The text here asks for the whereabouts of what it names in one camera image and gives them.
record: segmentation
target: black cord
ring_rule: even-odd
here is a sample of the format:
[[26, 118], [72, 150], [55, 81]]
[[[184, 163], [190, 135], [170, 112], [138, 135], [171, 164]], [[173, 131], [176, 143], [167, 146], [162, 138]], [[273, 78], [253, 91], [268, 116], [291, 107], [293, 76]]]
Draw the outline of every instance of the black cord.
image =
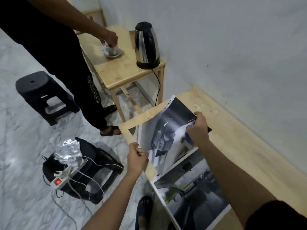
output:
[[50, 184], [48, 184], [48, 183], [46, 182], [46, 180], [45, 180], [45, 175], [43, 175], [43, 179], [44, 179], [44, 182], [45, 182], [47, 185], [50, 186]]
[[63, 196], [64, 196], [64, 191], [62, 191], [62, 192], [63, 192], [62, 196], [59, 197], [59, 196], [57, 195], [57, 189], [56, 189], [56, 197], [58, 197], [58, 198], [63, 197]]
[[154, 106], [157, 105], [157, 100], [158, 100], [158, 95], [159, 95], [159, 92], [160, 92], [160, 88], [161, 88], [161, 84], [160, 84], [160, 81], [159, 81], [159, 78], [158, 76], [156, 75], [156, 78], [158, 79], [158, 82], [159, 82], [159, 90], [158, 90], [158, 93], [157, 93], [157, 97], [156, 97], [156, 103]]

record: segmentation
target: white cup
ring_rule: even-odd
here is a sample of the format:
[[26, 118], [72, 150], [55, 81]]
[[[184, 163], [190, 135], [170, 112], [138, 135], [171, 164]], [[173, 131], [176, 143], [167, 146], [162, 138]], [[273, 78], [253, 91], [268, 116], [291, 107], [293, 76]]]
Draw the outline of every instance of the white cup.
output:
[[115, 55], [117, 55], [119, 53], [118, 46], [109, 47], [109, 45], [106, 42], [105, 47], [106, 47], [106, 51], [109, 53], [110, 56], [115, 56]]

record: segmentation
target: kettle base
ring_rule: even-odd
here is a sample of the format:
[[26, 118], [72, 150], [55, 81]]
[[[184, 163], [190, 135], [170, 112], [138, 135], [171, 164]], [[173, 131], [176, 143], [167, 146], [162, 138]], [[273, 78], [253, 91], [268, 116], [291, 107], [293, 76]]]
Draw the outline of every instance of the kettle base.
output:
[[154, 69], [157, 68], [160, 64], [160, 58], [158, 58], [154, 63], [142, 63], [136, 61], [136, 65], [141, 69]]

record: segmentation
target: magazine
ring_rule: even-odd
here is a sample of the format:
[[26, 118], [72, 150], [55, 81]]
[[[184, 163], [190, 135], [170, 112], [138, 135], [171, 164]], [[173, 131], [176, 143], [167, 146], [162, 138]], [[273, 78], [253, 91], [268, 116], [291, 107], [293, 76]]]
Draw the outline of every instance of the magazine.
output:
[[213, 229], [231, 208], [197, 147], [151, 184], [177, 229]]
[[162, 175], [194, 146], [186, 128], [194, 125], [195, 119], [196, 116], [173, 95], [163, 110], [138, 126], [138, 143], [143, 151], [149, 151], [149, 161], [158, 174]]

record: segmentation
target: white power strip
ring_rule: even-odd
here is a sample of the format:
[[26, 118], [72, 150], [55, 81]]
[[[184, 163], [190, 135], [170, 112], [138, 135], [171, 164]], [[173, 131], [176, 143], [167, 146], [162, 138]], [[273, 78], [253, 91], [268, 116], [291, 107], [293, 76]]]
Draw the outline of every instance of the white power strip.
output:
[[55, 179], [52, 180], [50, 183], [51, 187], [53, 189], [61, 189], [64, 185], [67, 184], [68, 182], [68, 177], [72, 178], [75, 176], [75, 174], [82, 169], [82, 167], [87, 163], [87, 159], [82, 159], [81, 165], [79, 167], [71, 167], [68, 166], [66, 169], [63, 171], [57, 171], [54, 176], [56, 177]]

